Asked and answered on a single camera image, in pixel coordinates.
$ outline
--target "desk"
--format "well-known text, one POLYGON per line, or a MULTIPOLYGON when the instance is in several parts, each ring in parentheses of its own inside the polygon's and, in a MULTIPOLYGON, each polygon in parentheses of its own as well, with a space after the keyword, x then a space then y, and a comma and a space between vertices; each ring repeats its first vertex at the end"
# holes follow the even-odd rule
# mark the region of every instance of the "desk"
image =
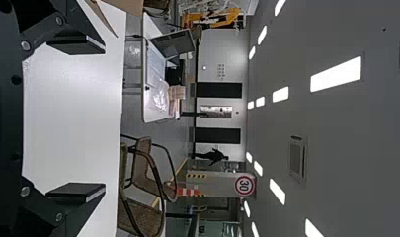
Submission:
MULTIPOLYGON (((170 119, 174 116, 169 113, 169 97, 168 90, 169 84, 166 81, 157 81, 157 87, 151 87, 147 84, 147 40, 162 36, 162 32, 153 22, 153 20, 146 14, 143 14, 141 21, 141 34, 143 39, 128 39, 141 40, 141 83, 128 84, 125 88, 140 88, 141 93, 141 119, 145 123, 154 122, 162 119, 170 119)), ((125 95, 134 95, 133 92, 124 92, 125 95)))
POLYGON ((79 237, 112 237, 117 200, 126 13, 100 2, 114 37, 78 1, 106 43, 105 55, 69 56, 43 45, 24 65, 23 175, 43 193, 68 182, 107 193, 79 237))

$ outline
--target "gray floor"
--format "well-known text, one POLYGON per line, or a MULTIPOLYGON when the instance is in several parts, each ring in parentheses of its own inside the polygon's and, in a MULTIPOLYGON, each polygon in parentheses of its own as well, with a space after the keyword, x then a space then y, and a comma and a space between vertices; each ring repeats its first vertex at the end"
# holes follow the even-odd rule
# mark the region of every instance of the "gray floor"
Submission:
MULTIPOLYGON (((140 35, 140 22, 141 19, 137 17, 127 16, 127 31, 126 35, 140 35)), ((156 24, 162 30, 162 32, 169 32, 170 28, 166 26, 162 21, 155 20, 156 24)), ((137 64, 134 60, 136 58, 127 58, 126 63, 137 64)), ((186 74, 194 74, 195 67, 193 66, 193 60, 191 60, 186 67, 186 74)), ((137 70, 124 70, 124 77, 131 83, 139 83, 140 74, 137 70)), ((187 86, 187 99, 183 102, 183 110, 190 111, 194 108, 194 100, 190 97, 190 85, 187 86)), ((128 134, 135 137, 149 136, 152 138, 154 143, 159 143, 166 146, 173 158, 175 168, 178 167, 188 158, 189 152, 192 150, 192 145, 189 142, 189 128, 194 124, 193 118, 181 118, 180 120, 164 120, 153 123, 143 123, 141 121, 141 98, 140 96, 124 96, 122 102, 122 118, 121 118, 121 133, 128 134)), ((133 141, 122 139, 121 141, 133 144, 133 141)), ((171 168, 168 163, 166 154, 158 149, 153 149, 152 156, 154 157, 159 173, 163 181, 170 180, 172 178, 171 168)), ((127 175, 131 172, 131 157, 129 158, 127 166, 127 175)), ((129 198, 133 198, 140 202, 151 204, 155 197, 140 191, 136 188, 128 189, 125 194, 129 198)), ((168 211, 173 211, 172 207, 169 206, 168 211)), ((178 228, 183 228, 184 223, 172 220, 167 221, 167 236, 172 236, 172 232, 169 232, 178 225, 178 228)), ((118 230, 117 237, 128 236, 123 231, 118 230)))

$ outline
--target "light fixture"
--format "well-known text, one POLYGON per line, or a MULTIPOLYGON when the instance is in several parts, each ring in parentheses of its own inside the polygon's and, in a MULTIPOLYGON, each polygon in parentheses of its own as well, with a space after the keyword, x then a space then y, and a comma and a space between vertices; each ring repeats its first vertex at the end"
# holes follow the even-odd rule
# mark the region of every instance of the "light fixture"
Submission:
POLYGON ((251 217, 251 209, 249 208, 249 204, 247 201, 243 202, 243 207, 245 207, 246 215, 250 218, 251 217))
POLYGON ((286 0, 279 0, 278 1, 277 5, 276 5, 276 8, 275 8, 276 16, 280 13, 280 10, 282 9, 283 5, 285 4, 285 1, 286 0))
POLYGON ((261 97, 256 100, 256 107, 262 107, 264 105, 265 105, 265 97, 261 97))
POLYGON ((264 26, 264 28, 262 29, 261 33, 258 36, 258 45, 261 45, 266 35, 267 35, 267 26, 264 26))
POLYGON ((309 219, 305 219, 305 235, 307 237, 324 237, 309 219))
POLYGON ((289 87, 284 87, 273 92, 273 103, 287 100, 289 97, 289 87))
POLYGON ((255 56, 256 48, 253 46, 251 51, 249 52, 249 60, 252 60, 253 56, 255 56))
POLYGON ((317 92, 331 87, 336 87, 353 81, 358 81, 361 76, 362 57, 334 66, 310 79, 310 91, 317 92))
POLYGON ((253 164, 253 168, 255 168, 255 171, 256 171, 256 173, 258 173, 259 176, 262 177, 264 175, 264 169, 258 163, 258 161, 255 161, 255 163, 253 164))
POLYGON ((252 110, 254 108, 255 108, 255 102, 254 101, 249 102, 248 103, 248 110, 252 110))
POLYGON ((251 153, 246 152, 246 159, 249 161, 249 163, 252 163, 253 157, 252 157, 251 153))
POLYGON ((273 179, 270 179, 270 190, 274 193, 280 203, 285 205, 285 192, 273 179))
POLYGON ((254 237, 259 237, 258 229, 256 228, 255 222, 252 222, 252 233, 254 237))

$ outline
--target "sign post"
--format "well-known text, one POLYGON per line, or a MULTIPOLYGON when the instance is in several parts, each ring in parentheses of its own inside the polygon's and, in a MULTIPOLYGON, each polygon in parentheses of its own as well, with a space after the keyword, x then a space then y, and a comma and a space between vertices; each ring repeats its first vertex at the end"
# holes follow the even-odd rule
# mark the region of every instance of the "sign post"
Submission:
POLYGON ((187 189, 195 189, 204 197, 246 198, 253 197, 256 178, 249 173, 188 171, 187 189))

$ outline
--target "30 sign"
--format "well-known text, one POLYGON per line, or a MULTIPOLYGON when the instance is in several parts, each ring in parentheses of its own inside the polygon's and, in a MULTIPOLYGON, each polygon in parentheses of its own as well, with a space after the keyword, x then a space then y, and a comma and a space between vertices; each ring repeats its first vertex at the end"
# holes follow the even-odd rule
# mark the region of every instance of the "30 sign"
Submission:
POLYGON ((248 176, 241 176, 237 178, 234 189, 240 196, 249 196, 255 191, 255 182, 248 176))

